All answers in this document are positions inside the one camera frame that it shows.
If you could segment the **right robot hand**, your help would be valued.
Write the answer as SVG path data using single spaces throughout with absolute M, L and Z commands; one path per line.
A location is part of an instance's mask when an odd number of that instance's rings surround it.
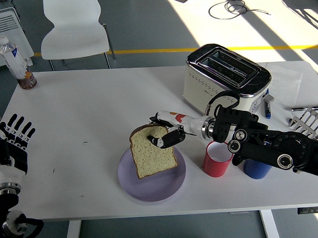
M 204 130 L 207 117 L 193 118 L 182 113 L 159 111 L 150 120 L 167 128 L 176 128 L 161 137 L 147 136 L 147 139 L 158 148 L 166 149 L 179 144 L 185 140 L 186 134 L 206 139 Z

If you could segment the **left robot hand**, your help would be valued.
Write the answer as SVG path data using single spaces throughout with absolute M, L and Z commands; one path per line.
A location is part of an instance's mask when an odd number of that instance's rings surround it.
M 32 122 L 14 114 L 0 123 L 0 186 L 19 186 L 28 171 L 28 143 L 35 132 Z

